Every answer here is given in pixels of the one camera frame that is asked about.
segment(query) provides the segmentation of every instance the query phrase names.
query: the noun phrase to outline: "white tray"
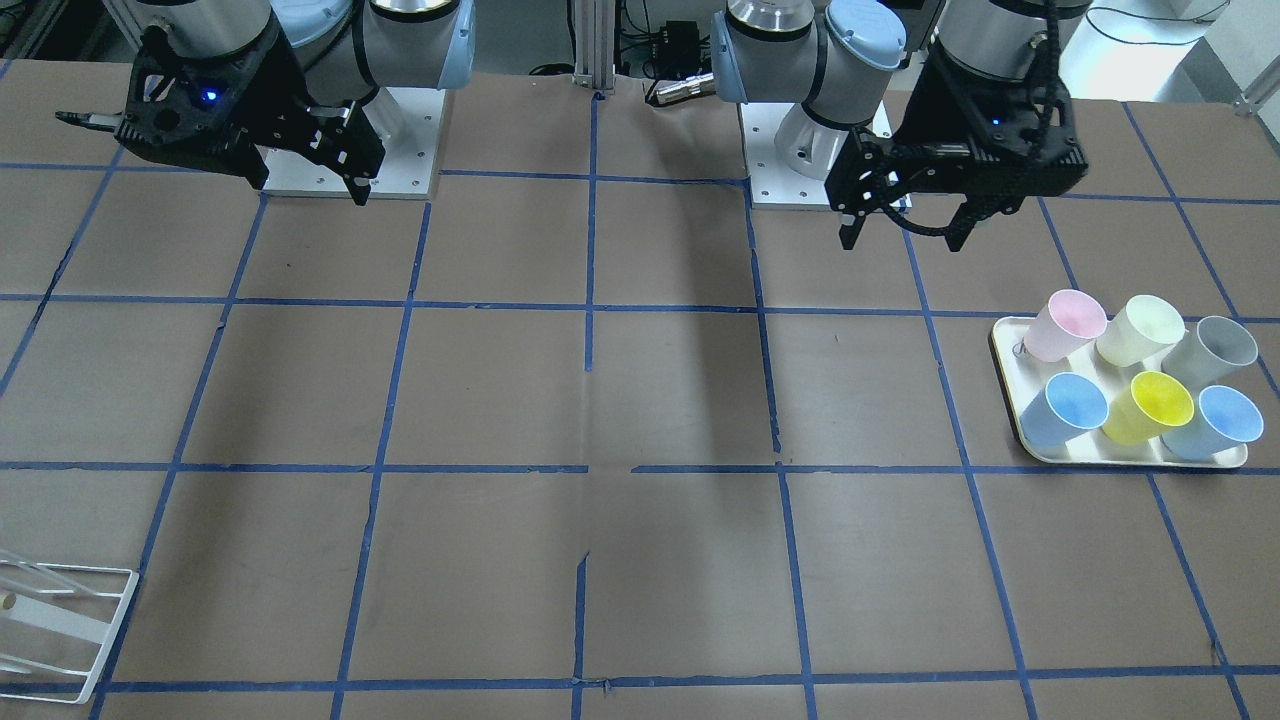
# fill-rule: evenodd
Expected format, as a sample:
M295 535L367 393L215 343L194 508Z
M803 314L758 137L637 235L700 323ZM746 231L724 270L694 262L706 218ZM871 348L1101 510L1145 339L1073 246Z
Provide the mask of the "white tray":
M1068 370L1079 373L1097 383L1110 402L1125 391L1129 380L1139 372L1158 370L1161 359L1167 354L1161 351L1139 365L1121 369L1100 357L1091 342L1057 363L1043 363L1021 350L1023 336L1030 324L1030 318L996 320L996 327L991 329L991 350L996 357L996 369L1005 388L1005 401L1009 404L1009 416L1012 419L1018 439L1037 460L1057 465L1155 465L1217 470L1239 468L1248 460L1249 450L1244 445L1224 450L1208 460L1193 461L1174 455L1160 438L1125 446L1108 438L1101 429L1084 433L1059 447L1038 447L1028 443L1020 421L1023 410L1053 375Z

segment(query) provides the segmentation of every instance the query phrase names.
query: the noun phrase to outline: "plastic cup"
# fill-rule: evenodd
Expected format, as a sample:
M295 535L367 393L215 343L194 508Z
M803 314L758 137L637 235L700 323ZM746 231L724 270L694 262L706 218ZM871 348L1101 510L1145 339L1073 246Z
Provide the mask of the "plastic cup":
M1057 363L1107 329L1107 313L1078 290L1060 290L1036 315L1023 346L1037 360Z
M1098 355L1117 368L1140 363L1183 340L1187 325L1172 305L1155 295L1135 295L1098 338Z
M1196 402L1183 383L1146 370L1129 383L1128 392L1111 401L1111 416L1102 432L1120 445L1140 445L1192 421Z
M1039 447L1056 447L1106 421L1107 398L1102 389L1076 373L1050 378L1019 418L1023 437Z
M1206 460L1215 452L1262 437L1262 413L1240 391L1208 386L1196 400L1196 418L1160 437L1165 447L1180 457Z
M1258 359L1258 343L1244 325L1210 315L1165 356L1160 369L1196 391L1247 368Z

